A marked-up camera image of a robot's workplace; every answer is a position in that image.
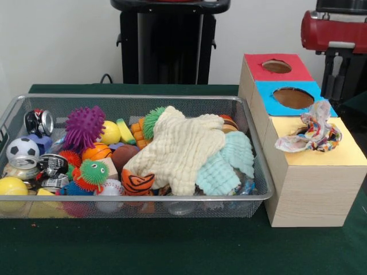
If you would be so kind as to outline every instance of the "red box top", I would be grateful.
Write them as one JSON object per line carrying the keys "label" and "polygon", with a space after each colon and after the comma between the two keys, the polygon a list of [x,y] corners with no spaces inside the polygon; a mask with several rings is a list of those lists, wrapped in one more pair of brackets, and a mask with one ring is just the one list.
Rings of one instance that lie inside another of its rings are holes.
{"label": "red box top", "polygon": [[245,54],[255,81],[314,81],[297,54]]}

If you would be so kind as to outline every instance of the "white wall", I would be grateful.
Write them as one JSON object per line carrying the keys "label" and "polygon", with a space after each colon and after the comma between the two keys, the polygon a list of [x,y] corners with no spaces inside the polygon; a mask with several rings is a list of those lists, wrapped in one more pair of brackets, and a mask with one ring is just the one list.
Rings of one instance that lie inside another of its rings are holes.
{"label": "white wall", "polygon": [[[323,58],[302,48],[300,22],[316,0],[232,0],[217,15],[211,84],[238,84],[243,53],[299,53],[320,82]],[[122,81],[119,12],[109,0],[0,0],[0,108],[33,83]]]}
{"label": "white wall", "polygon": [[324,58],[302,48],[300,41],[303,15],[315,9],[316,1],[232,0],[231,8],[216,16],[210,83],[238,83],[243,53],[297,53],[320,85]]}

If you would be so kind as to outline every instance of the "green spiky ball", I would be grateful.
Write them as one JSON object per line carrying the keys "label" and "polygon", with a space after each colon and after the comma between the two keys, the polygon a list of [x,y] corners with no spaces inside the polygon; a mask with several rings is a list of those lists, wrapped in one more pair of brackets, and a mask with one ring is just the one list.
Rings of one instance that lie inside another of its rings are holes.
{"label": "green spiky ball", "polygon": [[75,169],[75,166],[69,163],[69,168],[68,168],[68,172],[67,172],[67,176],[69,181],[73,180],[73,171]]}
{"label": "green spiky ball", "polygon": [[80,175],[89,184],[100,186],[108,178],[108,166],[103,162],[86,159],[80,166]]}
{"label": "green spiky ball", "polygon": [[154,110],[151,110],[148,115],[144,118],[143,123],[143,135],[144,138],[149,140],[154,136],[153,129],[155,123],[159,119],[160,115],[165,111],[166,107],[158,107]]}

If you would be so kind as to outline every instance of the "yellow box top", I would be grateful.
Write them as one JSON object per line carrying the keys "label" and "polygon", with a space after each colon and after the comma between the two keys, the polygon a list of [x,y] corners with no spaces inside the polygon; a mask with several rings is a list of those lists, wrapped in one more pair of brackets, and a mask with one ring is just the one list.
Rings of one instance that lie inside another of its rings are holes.
{"label": "yellow box top", "polygon": [[[278,137],[290,135],[305,125],[300,117],[271,117]],[[285,152],[288,165],[293,166],[367,166],[367,159],[343,121],[332,117],[328,123],[335,124],[342,132],[339,145],[329,152],[304,151],[298,153]]]}

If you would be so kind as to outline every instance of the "purple spiky ball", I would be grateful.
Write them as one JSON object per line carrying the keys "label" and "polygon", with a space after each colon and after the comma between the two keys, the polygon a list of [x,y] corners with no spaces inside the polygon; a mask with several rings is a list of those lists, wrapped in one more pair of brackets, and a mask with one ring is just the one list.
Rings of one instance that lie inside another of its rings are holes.
{"label": "purple spiky ball", "polygon": [[67,120],[64,147],[82,153],[87,148],[95,148],[93,142],[101,138],[106,115],[98,106],[85,107],[73,111]]}

